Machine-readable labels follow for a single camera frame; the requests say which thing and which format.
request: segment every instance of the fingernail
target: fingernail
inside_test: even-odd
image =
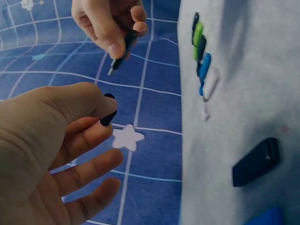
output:
[[[111,93],[106,93],[104,96],[109,97],[112,100],[115,99],[114,95],[111,94]],[[112,120],[113,120],[113,118],[115,117],[116,114],[117,114],[117,110],[114,111],[112,114],[101,118],[100,123],[102,124],[102,126],[107,127],[108,125],[110,125],[110,123],[112,122]]]
[[[121,46],[115,42],[108,46],[108,52],[112,59],[116,59],[120,56]]]

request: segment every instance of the white star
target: white star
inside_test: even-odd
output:
[[[22,8],[31,11],[33,7],[33,0],[21,0]]]
[[[113,148],[125,147],[130,151],[136,151],[136,142],[145,138],[144,135],[135,132],[135,128],[131,124],[126,125],[122,130],[114,129],[113,136],[115,137],[112,142]]]

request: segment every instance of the gray fabric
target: gray fabric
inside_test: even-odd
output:
[[[190,38],[196,10],[221,75],[207,122]],[[181,0],[183,225],[241,225],[275,206],[300,224],[299,21],[299,0]],[[232,166],[269,136],[282,143],[280,167],[233,188]]]

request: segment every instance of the small tool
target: small tool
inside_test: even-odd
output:
[[[279,164],[279,140],[270,137],[257,144],[232,168],[234,187],[244,186]]]
[[[199,13],[196,12],[194,15],[194,20],[193,20],[193,25],[192,25],[192,45],[194,45],[194,33],[196,30],[196,25],[198,24],[199,20],[200,20]]]
[[[210,68],[210,63],[211,63],[211,54],[206,53],[204,56],[203,64],[200,67],[200,71],[198,72],[199,74],[199,79],[200,79],[200,89],[199,89],[199,94],[202,96],[203,99],[203,112],[202,112],[202,119],[204,121],[208,120],[210,117],[209,114],[209,109],[208,109],[208,99],[204,97],[204,84],[205,84],[205,78],[207,76],[208,70]]]
[[[123,61],[125,60],[126,56],[128,55],[128,53],[130,52],[132,45],[135,43],[135,40],[138,37],[138,32],[135,30],[130,31],[126,37],[125,37],[125,53],[122,56],[122,58],[120,59],[114,59],[111,63],[111,68],[108,72],[108,75],[111,75],[113,73],[114,70],[117,70],[123,63]]]

